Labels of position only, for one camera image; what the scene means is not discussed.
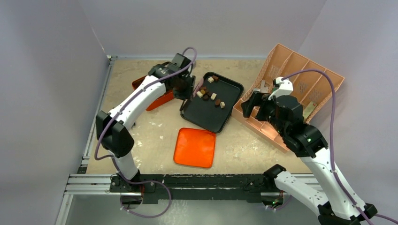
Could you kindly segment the pink metal tongs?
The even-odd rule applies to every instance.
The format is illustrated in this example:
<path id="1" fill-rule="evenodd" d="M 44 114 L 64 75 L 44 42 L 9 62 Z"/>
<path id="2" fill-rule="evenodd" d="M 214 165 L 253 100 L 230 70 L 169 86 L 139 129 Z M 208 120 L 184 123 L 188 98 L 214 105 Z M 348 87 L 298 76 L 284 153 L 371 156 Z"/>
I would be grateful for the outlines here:
<path id="1" fill-rule="evenodd" d="M 201 86 L 203 85 L 203 82 L 204 82 L 204 78 L 200 78 L 198 83 L 196 84 L 196 86 L 193 88 L 191 96 L 187 100 L 182 102 L 180 109 L 179 109 L 181 112 L 184 110 L 184 106 L 186 105 L 186 103 L 191 101 L 196 96 L 196 93 L 200 90 Z"/>

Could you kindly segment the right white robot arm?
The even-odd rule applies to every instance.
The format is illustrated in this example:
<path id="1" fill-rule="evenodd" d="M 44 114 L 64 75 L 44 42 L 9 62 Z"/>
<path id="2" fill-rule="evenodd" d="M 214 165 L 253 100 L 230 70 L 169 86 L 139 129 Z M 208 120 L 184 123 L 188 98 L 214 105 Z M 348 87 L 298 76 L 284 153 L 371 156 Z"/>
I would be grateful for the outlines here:
<path id="1" fill-rule="evenodd" d="M 276 129 L 288 149 L 310 169 L 323 192 L 297 181 L 279 164 L 264 172 L 266 189 L 288 192 L 313 211 L 322 225 L 358 225 L 377 215 L 376 207 L 358 197 L 339 170 L 332 145 L 316 127 L 304 121 L 303 106 L 294 96 L 275 97 L 255 90 L 241 104 L 243 116 L 248 118 L 256 106 L 256 120 Z"/>

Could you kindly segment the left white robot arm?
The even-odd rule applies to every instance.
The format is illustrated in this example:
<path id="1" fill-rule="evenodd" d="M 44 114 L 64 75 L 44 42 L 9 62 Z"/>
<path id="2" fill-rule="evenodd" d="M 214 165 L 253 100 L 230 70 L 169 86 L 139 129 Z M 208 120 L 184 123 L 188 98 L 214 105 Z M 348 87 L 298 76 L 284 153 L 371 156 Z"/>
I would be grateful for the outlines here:
<path id="1" fill-rule="evenodd" d="M 95 118 L 98 149 L 106 149 L 123 177 L 122 186 L 129 192 L 140 185 L 139 169 L 136 167 L 131 150 L 134 139 L 130 134 L 137 118 L 158 98 L 168 91 L 173 97 L 187 100 L 192 96 L 195 77 L 191 75 L 194 59 L 177 53 L 172 61 L 153 66 L 143 82 L 125 100 L 109 112 L 100 111 Z"/>

